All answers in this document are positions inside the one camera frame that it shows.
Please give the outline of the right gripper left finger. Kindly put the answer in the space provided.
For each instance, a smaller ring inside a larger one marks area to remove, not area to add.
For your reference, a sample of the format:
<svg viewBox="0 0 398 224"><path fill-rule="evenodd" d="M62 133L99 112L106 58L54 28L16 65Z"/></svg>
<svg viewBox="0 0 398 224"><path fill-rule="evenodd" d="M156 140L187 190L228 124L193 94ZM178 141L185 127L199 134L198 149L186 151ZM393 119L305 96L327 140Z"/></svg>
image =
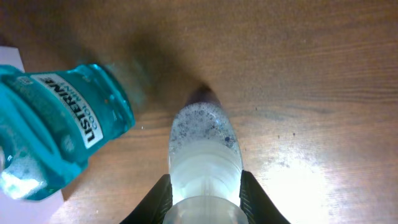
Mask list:
<svg viewBox="0 0 398 224"><path fill-rule="evenodd" d="M172 207L172 184L164 174L120 224L162 224Z"/></svg>

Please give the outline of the purple liquid clear bottle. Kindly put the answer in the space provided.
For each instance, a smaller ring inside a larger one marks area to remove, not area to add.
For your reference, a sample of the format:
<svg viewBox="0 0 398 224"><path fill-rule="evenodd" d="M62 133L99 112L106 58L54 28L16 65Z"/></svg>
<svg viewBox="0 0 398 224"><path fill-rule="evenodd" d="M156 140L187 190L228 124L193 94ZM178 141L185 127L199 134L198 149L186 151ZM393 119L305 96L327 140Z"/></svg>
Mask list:
<svg viewBox="0 0 398 224"><path fill-rule="evenodd" d="M239 192L243 158L228 116L201 86L174 117L169 136L172 207L164 223L247 223Z"/></svg>

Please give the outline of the teal mouthwash bottle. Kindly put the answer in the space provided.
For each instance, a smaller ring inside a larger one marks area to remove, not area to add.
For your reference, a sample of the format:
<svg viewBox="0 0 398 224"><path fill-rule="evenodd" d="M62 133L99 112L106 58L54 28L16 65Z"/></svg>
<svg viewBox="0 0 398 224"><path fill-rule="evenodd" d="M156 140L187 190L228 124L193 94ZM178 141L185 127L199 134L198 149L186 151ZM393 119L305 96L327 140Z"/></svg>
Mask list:
<svg viewBox="0 0 398 224"><path fill-rule="evenodd" d="M2 65L2 192L14 200L51 196L134 123L125 92L99 65L42 73Z"/></svg>

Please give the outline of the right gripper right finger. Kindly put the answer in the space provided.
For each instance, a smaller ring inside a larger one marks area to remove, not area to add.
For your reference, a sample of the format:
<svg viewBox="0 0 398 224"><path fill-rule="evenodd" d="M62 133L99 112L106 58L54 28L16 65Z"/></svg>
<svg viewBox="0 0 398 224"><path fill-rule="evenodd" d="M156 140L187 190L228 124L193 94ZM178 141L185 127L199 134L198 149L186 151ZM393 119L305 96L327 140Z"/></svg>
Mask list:
<svg viewBox="0 0 398 224"><path fill-rule="evenodd" d="M240 208L249 224L290 224L279 212L253 174L243 170L239 198Z"/></svg>

